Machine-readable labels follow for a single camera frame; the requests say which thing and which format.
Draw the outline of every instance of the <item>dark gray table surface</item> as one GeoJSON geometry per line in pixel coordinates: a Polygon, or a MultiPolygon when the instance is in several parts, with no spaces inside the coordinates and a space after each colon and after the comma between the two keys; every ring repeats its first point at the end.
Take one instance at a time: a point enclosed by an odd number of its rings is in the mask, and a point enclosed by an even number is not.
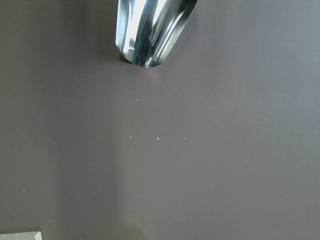
{"type": "Polygon", "coordinates": [[[320,1],[199,0],[148,69],[116,13],[0,0],[0,233],[320,239],[320,1]]]}

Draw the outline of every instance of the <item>wooden edge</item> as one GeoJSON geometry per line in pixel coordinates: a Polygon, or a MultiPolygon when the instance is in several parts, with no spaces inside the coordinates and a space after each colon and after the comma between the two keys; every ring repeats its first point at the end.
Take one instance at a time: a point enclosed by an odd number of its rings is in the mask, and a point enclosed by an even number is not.
{"type": "Polygon", "coordinates": [[[40,231],[0,234],[0,240],[42,240],[40,231]]]}

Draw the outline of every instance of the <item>shiny metal cylinder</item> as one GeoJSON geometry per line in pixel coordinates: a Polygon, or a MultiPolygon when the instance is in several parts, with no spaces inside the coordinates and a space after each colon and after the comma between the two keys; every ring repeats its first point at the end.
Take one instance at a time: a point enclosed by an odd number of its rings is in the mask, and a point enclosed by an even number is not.
{"type": "Polygon", "coordinates": [[[118,0],[115,45],[131,63],[162,64],[197,0],[118,0]]]}

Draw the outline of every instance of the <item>reflective chrome surface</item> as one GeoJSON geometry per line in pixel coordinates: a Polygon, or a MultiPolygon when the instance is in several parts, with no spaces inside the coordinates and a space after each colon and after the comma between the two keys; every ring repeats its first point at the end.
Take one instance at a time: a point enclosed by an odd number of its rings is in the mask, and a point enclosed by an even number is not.
{"type": "Polygon", "coordinates": [[[119,0],[115,44],[131,63],[162,64],[197,0],[119,0]]]}

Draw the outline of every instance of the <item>chrome object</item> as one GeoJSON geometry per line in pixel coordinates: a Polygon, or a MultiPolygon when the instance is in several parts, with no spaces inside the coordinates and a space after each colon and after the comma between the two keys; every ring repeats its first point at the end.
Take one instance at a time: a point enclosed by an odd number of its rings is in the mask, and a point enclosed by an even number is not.
{"type": "Polygon", "coordinates": [[[197,0],[119,0],[115,45],[131,63],[162,64],[197,0]]]}

